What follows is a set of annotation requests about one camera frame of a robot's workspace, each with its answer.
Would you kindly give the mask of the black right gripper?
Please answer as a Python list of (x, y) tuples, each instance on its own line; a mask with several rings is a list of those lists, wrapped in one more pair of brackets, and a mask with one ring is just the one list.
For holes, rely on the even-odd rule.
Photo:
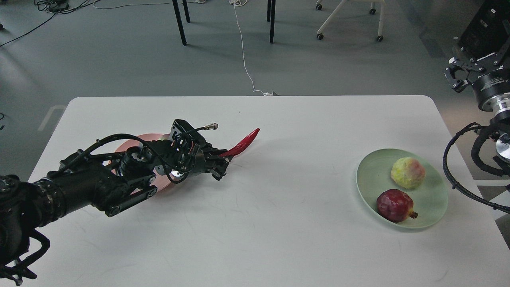
[(501, 48), (475, 61), (457, 57), (448, 60), (444, 76), (456, 93), (472, 85), (478, 108), (486, 112), (506, 112), (510, 108), (510, 70), (498, 69), (509, 65), (510, 40)]

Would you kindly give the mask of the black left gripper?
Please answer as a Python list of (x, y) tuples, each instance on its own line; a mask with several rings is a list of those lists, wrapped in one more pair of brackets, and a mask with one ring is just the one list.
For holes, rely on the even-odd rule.
[(227, 149), (206, 147), (207, 142), (199, 132), (213, 128), (213, 124), (194, 128), (186, 120), (174, 120), (171, 132), (153, 142), (155, 172), (172, 180), (183, 180), (194, 173), (204, 172), (220, 181), (226, 175), (233, 155), (224, 155)]

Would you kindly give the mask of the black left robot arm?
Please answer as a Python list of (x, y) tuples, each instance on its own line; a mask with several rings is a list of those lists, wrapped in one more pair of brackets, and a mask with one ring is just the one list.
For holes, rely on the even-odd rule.
[(35, 279), (29, 266), (50, 247), (37, 228), (73, 211), (91, 205), (116, 216), (154, 196), (157, 175), (174, 184), (202, 173), (220, 180), (234, 154), (213, 147), (200, 134), (217, 128), (215, 123), (193, 128), (185, 120), (175, 120), (166, 139), (113, 134), (79, 149), (62, 160), (57, 171), (33, 183), (2, 176), (1, 278), (18, 286), (23, 278)]

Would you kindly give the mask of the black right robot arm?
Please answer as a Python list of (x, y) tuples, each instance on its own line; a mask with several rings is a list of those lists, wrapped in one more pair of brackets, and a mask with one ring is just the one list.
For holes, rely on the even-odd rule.
[(472, 122), (463, 127), (448, 142), (444, 151), (442, 166), (452, 188), (493, 210), (508, 214), (509, 204), (497, 204), (475, 195), (466, 189), (452, 175), (447, 158), (451, 147), (467, 132), (475, 132), (471, 148), (471, 159), (480, 170), (498, 177), (509, 176), (509, 135), (510, 135), (510, 71), (509, 41), (499, 51), (479, 59), (450, 59), (444, 70), (449, 87), (460, 93), (470, 87), (477, 100), (478, 109), (493, 114), (487, 125)]

